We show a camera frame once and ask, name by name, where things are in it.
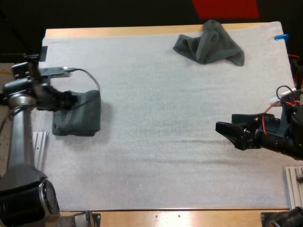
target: gray cloth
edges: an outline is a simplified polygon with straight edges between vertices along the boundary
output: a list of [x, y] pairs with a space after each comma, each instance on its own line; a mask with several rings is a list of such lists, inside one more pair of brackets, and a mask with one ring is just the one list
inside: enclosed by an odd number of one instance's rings
[[235, 65], [243, 66], [245, 60], [244, 51], [215, 20], [208, 20], [203, 24], [200, 37], [180, 35], [173, 49], [200, 64], [226, 59]]
[[72, 94], [78, 99], [74, 108], [53, 113], [53, 134], [56, 136], [94, 136], [100, 130], [100, 92], [92, 90], [86, 93], [72, 92]]
[[[94, 137], [49, 135], [45, 173], [61, 210], [288, 206], [283, 167], [302, 162], [237, 150], [215, 131], [216, 121], [260, 113], [278, 86], [294, 86], [285, 43], [274, 40], [282, 33], [279, 22], [230, 31], [243, 67], [180, 57], [172, 49], [178, 34], [44, 39], [41, 67], [84, 68], [102, 85]], [[95, 88], [81, 76], [52, 84]], [[269, 112], [280, 117], [281, 108]], [[51, 132], [52, 113], [32, 119], [34, 131]]]

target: red object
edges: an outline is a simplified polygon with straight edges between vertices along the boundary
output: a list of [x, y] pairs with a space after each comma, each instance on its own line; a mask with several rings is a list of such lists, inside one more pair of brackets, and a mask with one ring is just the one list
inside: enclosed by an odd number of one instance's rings
[[256, 0], [192, 1], [200, 18], [260, 18]]
[[[293, 100], [294, 100], [294, 102], [297, 104], [297, 105], [301, 105], [301, 102], [300, 101], [298, 101], [298, 100], [296, 100], [295, 98], [294, 98], [294, 95], [293, 95]], [[275, 105], [275, 104], [277, 104], [277, 103], [280, 103], [281, 101], [279, 100], [279, 101], [276, 101], [276, 102], [274, 102], [273, 104], [271, 104], [267, 109], [266, 109], [266, 111], [264, 111], [264, 113], [263, 113], [263, 115], [262, 115], [262, 128], [263, 128], [263, 132], [264, 132], [264, 134], [265, 135], [267, 135], [268, 136], [268, 133], [267, 133], [267, 131], [265, 130], [265, 124], [264, 124], [264, 116], [265, 116], [265, 114]], [[287, 105], [291, 105], [291, 106], [293, 106], [294, 104], [292, 104], [292, 103], [290, 103], [290, 102], [285, 102]]]

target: black cable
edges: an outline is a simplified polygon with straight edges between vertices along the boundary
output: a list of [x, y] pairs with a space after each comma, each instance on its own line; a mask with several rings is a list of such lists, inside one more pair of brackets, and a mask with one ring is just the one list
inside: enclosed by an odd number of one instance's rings
[[0, 124], [0, 134], [2, 133], [5, 123], [7, 122], [7, 120], [10, 117], [15, 116], [16, 114], [18, 114], [25, 108], [32, 107], [32, 106], [34, 106], [34, 105], [19, 105], [19, 106], [16, 106], [15, 108], [13, 108], [12, 110], [9, 110], [8, 114], [4, 117], [4, 119], [2, 120], [2, 122]]
[[290, 92], [291, 92], [291, 94], [292, 94], [293, 101], [295, 101], [295, 96], [294, 96], [293, 90], [292, 90], [289, 86], [287, 86], [287, 85], [282, 85], [282, 86], [280, 86], [280, 87], [278, 87], [278, 88], [276, 89], [276, 96], [277, 96], [277, 98], [281, 101], [281, 103], [285, 103], [285, 101], [282, 101], [282, 100], [281, 100], [281, 98], [280, 98], [280, 96], [279, 96], [279, 94], [278, 94], [279, 89], [282, 88], [282, 87], [285, 87], [285, 88], [287, 88], [288, 90], [290, 90]]
[[67, 72], [74, 72], [74, 71], [82, 71], [82, 72], [85, 72], [85, 73], [86, 73], [86, 74], [95, 82], [98, 91], [101, 91], [100, 84], [98, 83], [98, 81], [93, 77], [93, 75], [91, 75], [91, 74], [90, 74], [89, 72], [87, 72], [86, 70], [78, 69], [78, 68], [68, 68], [66, 71], [67, 71]]

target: red wire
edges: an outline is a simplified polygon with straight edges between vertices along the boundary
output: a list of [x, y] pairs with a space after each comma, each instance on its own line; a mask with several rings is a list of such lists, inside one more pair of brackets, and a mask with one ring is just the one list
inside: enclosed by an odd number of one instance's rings
[[[268, 136], [268, 133], [267, 133], [266, 130], [265, 130], [265, 123], [264, 123], [265, 114], [266, 114], [274, 105], [276, 105], [276, 104], [278, 104], [278, 103], [280, 103], [280, 102], [281, 102], [281, 101], [279, 100], [279, 101], [276, 101], [276, 102], [272, 103], [272, 104], [264, 111], [264, 113], [263, 113], [263, 115], [262, 115], [262, 128], [263, 128], [264, 134], [267, 135], [267, 136]], [[295, 102], [295, 103], [298, 103], [298, 102], [299, 102], [299, 104], [301, 104], [300, 101], [295, 100], [295, 99], [294, 99], [294, 102]], [[291, 103], [291, 102], [285, 102], [285, 103], [286, 103], [287, 105], [294, 106], [294, 104]]]
[[264, 116], [265, 116], [265, 114], [266, 114], [274, 105], [276, 105], [277, 103], [280, 103], [280, 102], [281, 102], [281, 101], [276, 101], [276, 102], [272, 103], [272, 104], [266, 109], [266, 111], [264, 111], [264, 113], [263, 113], [263, 115], [262, 115], [262, 127], [263, 127], [263, 132], [264, 132], [264, 134], [267, 135], [267, 136], [268, 136], [268, 133], [267, 133], [266, 130], [265, 130]]
[[293, 58], [296, 58], [296, 59], [301, 58], [299, 55], [296, 55], [296, 54], [289, 54], [288, 57], [293, 57]]

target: cable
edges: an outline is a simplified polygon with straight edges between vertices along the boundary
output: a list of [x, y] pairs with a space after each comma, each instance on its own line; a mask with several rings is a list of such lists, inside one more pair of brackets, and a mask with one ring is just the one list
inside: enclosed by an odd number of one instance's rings
[[68, 68], [66, 69], [67, 72], [74, 72], [74, 71], [82, 71], [85, 72], [96, 84], [98, 91], [101, 92], [101, 88], [100, 88], [100, 84], [98, 83], [98, 81], [93, 77], [93, 75], [91, 75], [89, 72], [87, 72], [86, 70], [83, 69], [78, 69], [78, 68]]
[[296, 54], [289, 54], [288, 57], [292, 57], [292, 58], [296, 58], [296, 59], [301, 58], [299, 55], [296, 55]]
[[0, 124], [0, 134], [2, 133], [5, 123], [7, 122], [7, 120], [10, 117], [15, 116], [16, 114], [18, 114], [25, 108], [32, 107], [32, 106], [34, 106], [34, 105], [19, 105], [19, 106], [16, 106], [15, 108], [13, 108], [12, 110], [9, 110], [8, 114], [4, 117], [4, 119], [2, 120], [2, 122]]
[[293, 90], [292, 90], [289, 86], [286, 86], [286, 85], [282, 85], [282, 86], [280, 86], [280, 87], [278, 87], [278, 88], [276, 89], [276, 96], [277, 96], [277, 98], [280, 100], [280, 102], [281, 102], [281, 103], [285, 103], [285, 101], [282, 101], [282, 100], [281, 100], [281, 98], [280, 98], [280, 96], [279, 96], [279, 94], [278, 94], [279, 89], [282, 88], [282, 87], [286, 87], [288, 90], [290, 90], [290, 93], [292, 94], [293, 101], [296, 102], [296, 99], [295, 99]]
[[[263, 132], [265, 135], [269, 135], [266, 130], [265, 130], [265, 123], [264, 123], [264, 119], [265, 119], [265, 114], [276, 104], [280, 103], [281, 101], [275, 101], [274, 103], [272, 103], [262, 114], [262, 128], [263, 128]], [[291, 102], [285, 102], [285, 104], [290, 105], [290, 106], [294, 106], [293, 103]]]

